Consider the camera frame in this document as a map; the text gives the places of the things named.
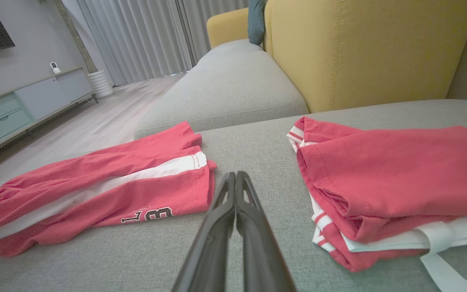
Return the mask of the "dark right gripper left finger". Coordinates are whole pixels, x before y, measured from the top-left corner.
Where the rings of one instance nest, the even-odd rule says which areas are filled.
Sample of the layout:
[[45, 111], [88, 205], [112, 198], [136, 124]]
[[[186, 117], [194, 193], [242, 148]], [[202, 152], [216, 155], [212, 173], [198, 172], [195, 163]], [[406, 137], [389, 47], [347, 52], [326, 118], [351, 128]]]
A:
[[225, 174], [171, 292], [225, 292], [228, 244], [236, 216], [235, 190], [235, 173]]

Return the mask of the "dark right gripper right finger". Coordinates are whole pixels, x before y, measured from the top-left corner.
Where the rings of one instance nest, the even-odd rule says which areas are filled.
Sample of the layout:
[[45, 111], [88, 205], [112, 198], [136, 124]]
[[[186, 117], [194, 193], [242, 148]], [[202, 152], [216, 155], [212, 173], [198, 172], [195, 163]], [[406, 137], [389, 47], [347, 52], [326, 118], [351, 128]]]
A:
[[236, 227], [243, 238], [244, 292], [297, 292], [250, 176], [236, 174]]

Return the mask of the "red shorts with white stripe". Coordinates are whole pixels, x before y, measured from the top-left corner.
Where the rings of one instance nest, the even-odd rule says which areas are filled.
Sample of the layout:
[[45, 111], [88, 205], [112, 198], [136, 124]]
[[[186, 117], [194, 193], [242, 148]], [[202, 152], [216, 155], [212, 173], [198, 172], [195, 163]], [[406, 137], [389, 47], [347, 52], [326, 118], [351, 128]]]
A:
[[0, 256], [67, 242], [88, 228], [206, 211], [216, 164], [187, 122], [45, 165], [0, 186]]

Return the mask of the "red shirt with white trim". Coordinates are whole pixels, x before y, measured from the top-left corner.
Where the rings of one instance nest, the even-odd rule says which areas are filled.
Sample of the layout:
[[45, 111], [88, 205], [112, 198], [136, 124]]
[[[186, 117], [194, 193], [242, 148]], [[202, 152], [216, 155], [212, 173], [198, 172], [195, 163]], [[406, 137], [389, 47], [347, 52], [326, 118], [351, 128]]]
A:
[[441, 292], [467, 280], [439, 255], [467, 245], [467, 128], [375, 129], [300, 118], [287, 134], [313, 243], [351, 272], [421, 253]]

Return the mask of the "grey sofa ottoman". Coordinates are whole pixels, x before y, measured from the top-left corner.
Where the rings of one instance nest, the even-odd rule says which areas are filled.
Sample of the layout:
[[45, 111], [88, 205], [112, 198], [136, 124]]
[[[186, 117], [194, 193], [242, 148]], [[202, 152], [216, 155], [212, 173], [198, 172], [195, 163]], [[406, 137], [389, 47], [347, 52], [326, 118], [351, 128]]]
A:
[[[401, 102], [310, 114], [360, 129], [467, 127], [467, 100]], [[351, 273], [312, 243], [310, 198], [287, 132], [298, 116], [203, 131], [217, 181], [246, 171], [298, 291], [439, 292], [418, 257]], [[0, 292], [170, 292], [203, 214], [84, 231], [63, 244], [0, 257]]]

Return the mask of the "grey sofa seat cushion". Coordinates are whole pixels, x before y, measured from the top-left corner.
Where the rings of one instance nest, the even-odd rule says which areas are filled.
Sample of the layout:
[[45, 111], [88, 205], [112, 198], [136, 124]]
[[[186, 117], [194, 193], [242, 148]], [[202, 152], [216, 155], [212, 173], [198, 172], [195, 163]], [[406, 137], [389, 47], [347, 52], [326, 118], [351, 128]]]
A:
[[308, 113], [304, 98], [274, 59], [239, 39], [203, 56], [141, 118], [134, 138], [184, 121], [198, 132]]

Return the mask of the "white ribbed cylinder appliance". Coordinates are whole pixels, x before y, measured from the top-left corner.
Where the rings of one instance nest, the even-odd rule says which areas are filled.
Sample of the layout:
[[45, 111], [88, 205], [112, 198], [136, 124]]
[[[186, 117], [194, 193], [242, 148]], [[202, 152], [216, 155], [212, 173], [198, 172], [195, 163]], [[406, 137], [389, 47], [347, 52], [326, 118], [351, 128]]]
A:
[[105, 70], [98, 70], [88, 74], [88, 80], [91, 83], [93, 92], [97, 99], [109, 97], [115, 93], [111, 82], [107, 78]]

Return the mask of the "grey pleated curtain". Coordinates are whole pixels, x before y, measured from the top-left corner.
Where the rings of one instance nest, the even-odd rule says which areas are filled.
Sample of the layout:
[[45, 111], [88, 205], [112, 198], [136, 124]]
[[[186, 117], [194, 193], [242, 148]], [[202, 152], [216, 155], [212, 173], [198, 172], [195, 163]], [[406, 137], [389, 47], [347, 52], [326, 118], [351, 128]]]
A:
[[94, 67], [113, 86], [187, 72], [207, 54], [206, 22], [248, 0], [62, 0]]

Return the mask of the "teal pillow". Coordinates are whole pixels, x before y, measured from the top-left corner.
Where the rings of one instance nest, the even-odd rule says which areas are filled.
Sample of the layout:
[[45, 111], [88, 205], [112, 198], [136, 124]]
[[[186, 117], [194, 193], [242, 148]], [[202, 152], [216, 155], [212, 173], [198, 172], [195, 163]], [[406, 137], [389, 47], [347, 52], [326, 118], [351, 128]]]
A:
[[267, 0], [248, 1], [248, 40], [261, 45], [265, 35], [265, 7]]

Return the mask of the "pale tv cabinet with drawers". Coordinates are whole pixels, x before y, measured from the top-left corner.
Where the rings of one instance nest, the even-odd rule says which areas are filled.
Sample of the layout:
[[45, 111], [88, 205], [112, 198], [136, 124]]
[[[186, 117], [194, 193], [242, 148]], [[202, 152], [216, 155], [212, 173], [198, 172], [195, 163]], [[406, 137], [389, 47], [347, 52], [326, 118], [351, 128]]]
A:
[[0, 148], [83, 101], [98, 99], [82, 68], [0, 93]]

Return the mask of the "yellow sofa backrest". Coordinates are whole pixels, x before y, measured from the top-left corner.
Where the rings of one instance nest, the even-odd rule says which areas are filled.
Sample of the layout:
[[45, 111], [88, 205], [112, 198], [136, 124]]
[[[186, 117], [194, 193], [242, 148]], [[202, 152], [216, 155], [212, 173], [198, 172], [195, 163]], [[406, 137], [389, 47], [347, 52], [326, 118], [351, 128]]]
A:
[[447, 97], [467, 0], [268, 0], [266, 51], [311, 113]]

